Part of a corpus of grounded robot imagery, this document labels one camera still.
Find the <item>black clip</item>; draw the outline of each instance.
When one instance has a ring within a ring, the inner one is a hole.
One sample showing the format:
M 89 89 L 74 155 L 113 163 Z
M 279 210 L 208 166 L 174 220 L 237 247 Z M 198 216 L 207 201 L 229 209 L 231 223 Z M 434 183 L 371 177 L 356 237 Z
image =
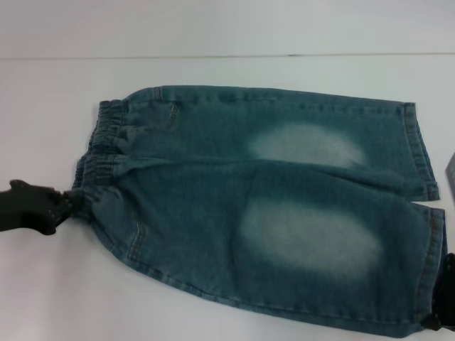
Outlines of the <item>black clip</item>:
M 444 259 L 442 274 L 433 291 L 432 314 L 422 321 L 422 327 L 455 331 L 455 254 Z
M 46 236 L 76 211 L 79 199 L 53 188 L 12 180 L 11 189 L 0 193 L 0 231 L 27 227 Z

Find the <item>jeans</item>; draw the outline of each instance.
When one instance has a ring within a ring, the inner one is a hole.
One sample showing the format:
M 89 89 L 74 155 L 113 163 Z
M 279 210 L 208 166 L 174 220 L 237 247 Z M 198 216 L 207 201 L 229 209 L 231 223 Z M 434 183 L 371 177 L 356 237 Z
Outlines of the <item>jeans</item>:
M 78 217 L 201 298 L 391 337 L 422 330 L 447 253 L 415 105 L 155 87 L 100 103 Z

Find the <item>white surface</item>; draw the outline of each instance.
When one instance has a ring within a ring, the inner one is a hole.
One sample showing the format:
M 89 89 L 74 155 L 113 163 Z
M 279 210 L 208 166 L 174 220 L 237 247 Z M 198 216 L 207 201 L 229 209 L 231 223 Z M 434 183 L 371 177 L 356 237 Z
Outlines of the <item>white surface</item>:
M 0 61 L 0 190 L 20 178 L 67 190 L 97 103 L 170 84 L 278 87 L 417 102 L 451 250 L 455 56 Z M 451 340 L 448 331 L 408 340 Z M 389 340 L 250 313 L 165 286 L 118 262 L 89 227 L 0 234 L 0 340 Z
M 453 0 L 0 0 L 0 58 L 455 53 Z

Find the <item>pocket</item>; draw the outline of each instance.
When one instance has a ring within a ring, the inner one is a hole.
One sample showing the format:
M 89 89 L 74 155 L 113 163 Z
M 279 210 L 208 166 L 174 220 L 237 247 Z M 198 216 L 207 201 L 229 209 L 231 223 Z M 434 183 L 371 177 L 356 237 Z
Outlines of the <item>pocket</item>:
M 132 102 L 129 104 L 127 125 L 157 131 L 170 131 L 178 117 L 175 102 Z

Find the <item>pant leg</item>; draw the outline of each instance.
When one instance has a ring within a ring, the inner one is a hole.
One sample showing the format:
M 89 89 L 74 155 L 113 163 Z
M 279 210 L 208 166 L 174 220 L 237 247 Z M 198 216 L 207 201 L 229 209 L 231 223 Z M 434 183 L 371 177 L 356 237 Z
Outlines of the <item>pant leg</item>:
M 120 153 L 276 160 L 439 199 L 412 103 L 231 87 L 159 87 L 124 101 Z

